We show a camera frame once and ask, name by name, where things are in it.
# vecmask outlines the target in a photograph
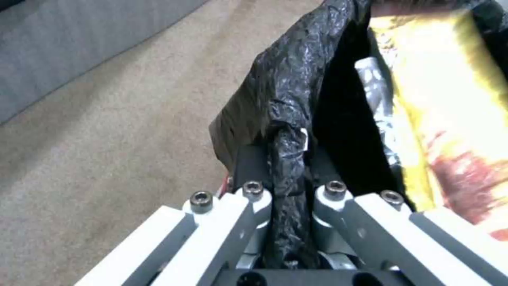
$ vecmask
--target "black plastic bag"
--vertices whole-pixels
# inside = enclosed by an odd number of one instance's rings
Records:
[[[319,266],[310,233],[304,154],[313,139],[325,73],[333,58],[343,56],[339,46],[355,50],[361,43],[361,50],[369,50],[369,18],[369,0],[323,2],[256,57],[239,90],[210,124],[215,153],[229,170],[240,146],[260,136],[268,147],[274,201],[264,253],[267,268]]]

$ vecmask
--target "yellow bag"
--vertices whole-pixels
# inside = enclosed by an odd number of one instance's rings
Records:
[[[371,20],[392,71],[408,197],[508,241],[505,79],[468,12]]]

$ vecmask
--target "screw head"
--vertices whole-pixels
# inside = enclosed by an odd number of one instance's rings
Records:
[[[346,191],[346,185],[341,181],[330,181],[325,185],[325,194],[330,199],[342,199]]]
[[[251,201],[258,201],[263,196],[263,184],[259,181],[248,181],[243,184],[242,194]]]
[[[198,214],[203,214],[210,211],[213,208],[213,197],[210,192],[197,191],[189,198],[190,209]]]
[[[382,191],[381,198],[397,210],[399,210],[404,203],[404,198],[401,196],[401,194],[391,190]]]

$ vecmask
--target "gray couch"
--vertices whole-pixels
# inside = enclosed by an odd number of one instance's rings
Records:
[[[0,12],[0,124],[206,0],[26,0]]]

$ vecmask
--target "beige carpet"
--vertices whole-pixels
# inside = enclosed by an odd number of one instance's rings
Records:
[[[226,174],[208,124],[321,0],[211,0],[0,127],[0,285],[70,285]]]

